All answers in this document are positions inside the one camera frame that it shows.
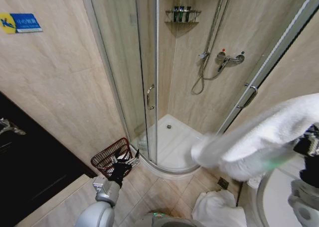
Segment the black door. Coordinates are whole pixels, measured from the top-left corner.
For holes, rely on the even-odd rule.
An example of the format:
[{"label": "black door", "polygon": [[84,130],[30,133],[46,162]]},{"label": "black door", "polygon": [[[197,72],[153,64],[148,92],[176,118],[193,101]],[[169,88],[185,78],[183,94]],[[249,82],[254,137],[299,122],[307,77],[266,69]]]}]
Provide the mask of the black door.
[{"label": "black door", "polygon": [[0,133],[8,121],[16,126],[0,134],[1,226],[17,224],[82,174],[96,176],[2,93],[0,118]]}]

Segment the chrome door handle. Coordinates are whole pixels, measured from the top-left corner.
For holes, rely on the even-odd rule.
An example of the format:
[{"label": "chrome door handle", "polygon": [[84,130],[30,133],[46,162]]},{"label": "chrome door handle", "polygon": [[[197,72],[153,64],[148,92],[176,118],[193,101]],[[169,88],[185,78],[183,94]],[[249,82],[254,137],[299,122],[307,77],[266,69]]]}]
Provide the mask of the chrome door handle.
[{"label": "chrome door handle", "polygon": [[247,102],[243,105],[243,106],[237,106],[237,108],[239,109],[244,109],[245,107],[247,107],[251,101],[255,98],[255,96],[258,94],[258,89],[255,86],[250,86],[250,89],[254,89],[253,94],[249,97],[249,99],[247,100]]},{"label": "chrome door handle", "polygon": [[152,110],[152,109],[155,108],[154,105],[152,105],[152,106],[150,107],[150,92],[151,92],[151,90],[152,90],[153,88],[155,88],[155,85],[154,85],[154,84],[152,84],[152,86],[148,89],[148,94],[147,94],[148,110]]}]

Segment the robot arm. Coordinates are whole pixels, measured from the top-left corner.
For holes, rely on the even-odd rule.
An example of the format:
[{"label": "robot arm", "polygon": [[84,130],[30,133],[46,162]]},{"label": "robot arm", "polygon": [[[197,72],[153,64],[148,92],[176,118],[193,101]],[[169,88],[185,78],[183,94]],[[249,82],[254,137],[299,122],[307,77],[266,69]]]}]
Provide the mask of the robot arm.
[{"label": "robot arm", "polygon": [[112,227],[114,223],[114,206],[119,197],[124,174],[133,166],[139,164],[139,152],[129,161],[116,159],[114,171],[109,179],[96,177],[93,186],[97,192],[97,202],[90,205],[79,216],[75,227]]},{"label": "robot arm", "polygon": [[308,131],[307,138],[302,138],[294,148],[304,156],[306,168],[300,171],[301,179],[291,182],[292,193],[288,199],[304,227],[319,226],[319,155],[313,153],[318,148],[318,130],[316,126],[311,128],[314,131]]}]

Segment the shower enclosure frame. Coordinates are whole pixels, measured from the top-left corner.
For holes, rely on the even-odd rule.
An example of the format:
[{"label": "shower enclosure frame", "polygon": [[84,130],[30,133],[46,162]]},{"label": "shower enclosure frame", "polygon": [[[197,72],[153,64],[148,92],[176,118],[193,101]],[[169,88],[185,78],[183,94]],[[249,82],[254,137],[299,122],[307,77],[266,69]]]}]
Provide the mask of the shower enclosure frame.
[{"label": "shower enclosure frame", "polygon": [[[156,101],[156,107],[155,107],[155,112],[156,112],[156,120],[155,120],[155,127],[157,128],[157,124],[158,124],[158,64],[159,64],[159,59],[158,59],[158,52],[159,52],[159,44],[158,44],[158,40],[159,40],[159,0],[155,0],[155,11],[156,11],[156,15],[154,15],[154,23],[155,23],[155,44],[156,44],[156,62],[155,62],[155,101]],[[119,98],[119,93],[118,93],[118,89],[116,87],[115,81],[114,81],[114,77],[112,74],[112,69],[108,60],[108,56],[104,47],[104,43],[103,43],[103,39],[102,39],[102,35],[100,32],[100,28],[97,22],[97,18],[94,12],[94,8],[93,8],[93,4],[91,0],[83,0],[84,2],[84,6],[86,8],[87,11],[87,15],[89,18],[89,21],[91,23],[91,27],[93,30],[93,34],[95,37],[95,40],[97,42],[97,46],[100,52],[100,55],[102,57],[102,62],[103,65],[105,67],[106,73],[107,73],[107,77],[108,80],[110,82],[111,85],[111,89],[112,89],[112,93],[116,102],[116,106],[121,118],[121,122],[123,125],[123,129],[131,143],[131,146],[137,150],[137,148],[135,146],[132,145],[132,140],[130,138],[130,134],[128,132],[128,128],[127,128],[127,122],[125,120],[125,116],[124,116],[124,112],[122,109],[122,105],[121,105],[121,101]],[[297,9],[296,15],[294,17],[294,19],[291,21],[291,23],[288,25],[288,27],[285,29],[285,31],[280,34],[280,36],[278,36],[278,38],[274,39],[275,42],[273,42],[271,45],[269,45],[269,47],[267,48],[266,51],[266,55],[264,55],[264,57],[262,57],[260,59],[260,61],[257,63],[255,70],[252,72],[251,77],[248,79],[250,80],[247,86],[244,86],[243,84],[243,89],[239,92],[238,97],[236,98],[236,100],[234,101],[234,105],[233,105],[233,109],[230,111],[230,113],[228,114],[227,118],[225,119],[224,123],[222,124],[222,126],[219,128],[218,133],[224,133],[227,128],[230,126],[230,124],[233,122],[233,120],[237,117],[237,115],[240,113],[240,111],[242,109],[238,108],[238,106],[242,103],[246,103],[249,101],[251,95],[247,95],[249,93],[249,91],[251,90],[251,88],[253,86],[255,87],[260,87],[260,85],[262,84],[262,82],[267,78],[267,76],[270,74],[270,72],[272,71],[272,69],[276,66],[276,64],[278,63],[278,61],[281,59],[281,57],[285,54],[285,52],[289,49],[290,45],[294,42],[294,40],[296,39],[296,37],[298,36],[298,34],[300,32],[302,32],[302,29],[304,28],[304,26],[308,23],[308,21],[311,19],[311,17],[313,16],[313,14],[317,11],[319,6],[319,0],[305,0],[303,5]],[[141,17],[138,16],[138,24],[140,24],[140,19]],[[155,152],[157,153],[157,145],[158,145],[158,137],[157,137],[157,130],[156,130],[156,136],[155,136]],[[157,166],[156,164],[154,164],[153,162],[151,162],[149,160],[149,156],[144,156],[141,153],[141,156],[144,158],[144,160],[151,165],[152,167],[154,167],[155,169],[166,173],[166,174],[173,174],[173,175],[181,175],[181,174],[188,174],[190,172],[193,172],[194,170],[198,169],[199,166],[194,166],[186,171],[170,171],[170,170],[166,170],[164,168],[161,168],[159,166]]]}]

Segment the corner shelf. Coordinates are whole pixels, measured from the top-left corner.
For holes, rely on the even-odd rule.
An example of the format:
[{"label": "corner shelf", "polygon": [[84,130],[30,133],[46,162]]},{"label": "corner shelf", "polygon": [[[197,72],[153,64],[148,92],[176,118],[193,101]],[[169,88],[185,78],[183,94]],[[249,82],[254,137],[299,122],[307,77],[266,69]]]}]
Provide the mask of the corner shelf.
[{"label": "corner shelf", "polygon": [[[165,12],[166,12],[166,15],[168,17],[168,20],[165,21],[165,23],[182,23],[182,24],[197,24],[198,21],[196,21],[196,18],[201,13],[200,10],[194,10],[194,9],[191,9],[191,10],[166,10]],[[177,20],[176,21],[173,20],[174,12],[177,13]],[[180,13],[183,13],[182,14],[182,21],[179,21]],[[184,13],[189,13],[189,15],[188,15],[189,20],[188,21],[185,21]]]}]

